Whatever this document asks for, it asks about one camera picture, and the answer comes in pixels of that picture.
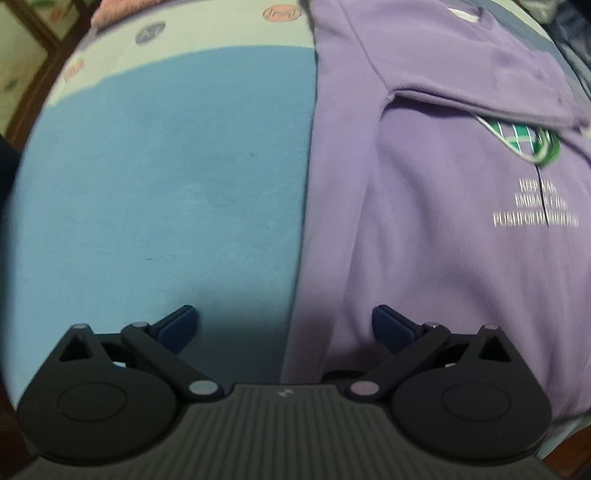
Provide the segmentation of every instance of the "light blue fabric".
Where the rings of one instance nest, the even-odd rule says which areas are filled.
[[[278,381],[300,255],[312,48],[192,53],[46,109],[8,222],[13,400],[72,323],[117,332],[184,304],[181,354],[207,375]]]

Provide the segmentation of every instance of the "bed sheet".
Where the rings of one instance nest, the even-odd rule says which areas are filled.
[[[18,401],[72,323],[116,332],[184,304],[181,354],[225,386],[278,381],[315,100],[304,10],[173,2],[91,34],[23,157],[4,373]]]

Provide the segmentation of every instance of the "metal rivet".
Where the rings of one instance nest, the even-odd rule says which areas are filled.
[[[350,386],[351,392],[360,397],[370,397],[379,392],[379,385],[376,382],[370,382],[368,380],[359,380],[354,382]]]
[[[189,385],[189,391],[194,395],[211,395],[217,392],[218,384],[213,380],[195,380]]]

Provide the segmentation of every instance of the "wooden frame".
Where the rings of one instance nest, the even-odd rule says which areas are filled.
[[[15,17],[47,50],[47,58],[22,96],[5,135],[8,141],[19,150],[24,148],[35,120],[37,120],[43,108],[43,103],[57,80],[64,63],[72,55],[80,40],[88,33],[90,17],[99,4],[98,1],[95,1],[89,7],[83,0],[73,1],[79,13],[78,21],[70,29],[66,37],[60,41],[24,0],[4,0]]]

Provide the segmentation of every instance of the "purple sweatshirt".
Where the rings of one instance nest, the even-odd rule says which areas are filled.
[[[439,0],[313,0],[312,13],[318,100],[282,380],[382,361],[371,311],[385,303],[457,333],[500,325],[555,418],[590,409],[589,105],[482,9],[474,23]],[[560,134],[542,192],[477,116]]]

